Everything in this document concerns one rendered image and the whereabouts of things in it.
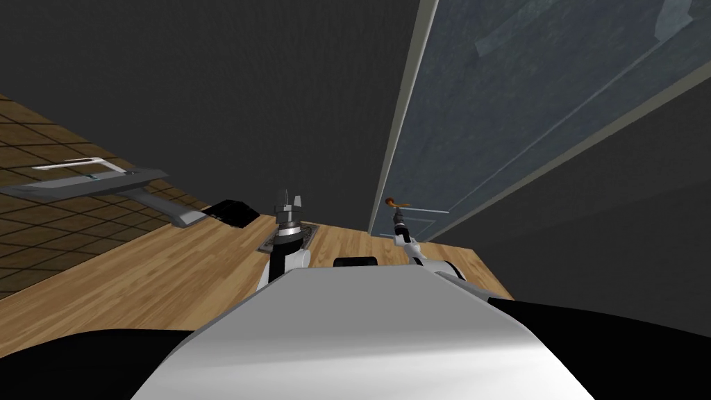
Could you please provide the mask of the grey flat fixture with rail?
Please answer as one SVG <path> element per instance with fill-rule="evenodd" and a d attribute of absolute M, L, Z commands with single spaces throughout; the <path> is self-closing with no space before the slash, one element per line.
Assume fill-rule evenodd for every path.
<path fill-rule="evenodd" d="M 165 214 L 171 224 L 187 228 L 205 220 L 208 216 L 200 210 L 190 209 L 170 200 L 162 199 L 147 191 L 149 184 L 168 176 L 159 169 L 123 169 L 102 158 L 65 160 L 58 165 L 37 166 L 36 170 L 102 165 L 108 172 L 72 176 L 50 181 L 38 181 L 25 185 L 0 187 L 0 193 L 22 199 L 61 201 L 77 197 L 117 195 L 136 201 L 147 208 Z"/>

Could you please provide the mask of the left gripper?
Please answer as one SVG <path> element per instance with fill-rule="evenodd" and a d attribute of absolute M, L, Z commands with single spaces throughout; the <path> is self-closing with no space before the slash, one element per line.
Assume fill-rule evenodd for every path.
<path fill-rule="evenodd" d="M 278 225 L 300 224 L 302 218 L 302 200 L 300 195 L 295 195 L 292 205 L 289 201 L 288 191 L 280 191 L 280 205 L 274 207 L 276 223 Z"/>

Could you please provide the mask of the black box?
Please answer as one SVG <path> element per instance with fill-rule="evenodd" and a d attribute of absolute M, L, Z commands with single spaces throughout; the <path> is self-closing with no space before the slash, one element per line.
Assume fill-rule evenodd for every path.
<path fill-rule="evenodd" d="M 260 213 L 242 201 L 226 199 L 203 210 L 217 221 L 234 228 L 246 228 L 260 217 Z"/>

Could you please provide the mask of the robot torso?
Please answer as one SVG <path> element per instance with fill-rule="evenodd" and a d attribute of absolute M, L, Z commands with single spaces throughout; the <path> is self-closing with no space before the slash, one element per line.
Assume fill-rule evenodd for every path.
<path fill-rule="evenodd" d="M 421 265 L 294 269 L 131 400 L 594 400 L 528 328 Z"/>

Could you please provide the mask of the grey floor grate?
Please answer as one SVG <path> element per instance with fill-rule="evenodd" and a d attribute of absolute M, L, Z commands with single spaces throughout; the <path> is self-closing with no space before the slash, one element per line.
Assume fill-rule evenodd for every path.
<path fill-rule="evenodd" d="M 301 225 L 301 231 L 303 232 L 303 244 L 301 246 L 302 249 L 308 249 L 310 246 L 310 243 L 314 239 L 317 231 L 318 231 L 318 225 L 316 224 L 307 224 L 307 223 L 302 223 Z M 270 254 L 273 249 L 274 245 L 274 239 L 276 238 L 278 234 L 278 229 L 275 228 L 273 232 L 262 242 L 262 244 L 258 247 L 257 251 L 260 253 L 265 253 L 265 254 Z"/>

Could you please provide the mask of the blue-grey door leaf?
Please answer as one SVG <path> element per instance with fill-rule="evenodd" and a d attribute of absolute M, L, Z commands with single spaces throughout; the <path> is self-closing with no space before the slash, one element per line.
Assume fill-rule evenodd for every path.
<path fill-rule="evenodd" d="M 433 0 L 368 231 L 388 197 L 440 239 L 711 62 L 711 0 Z"/>

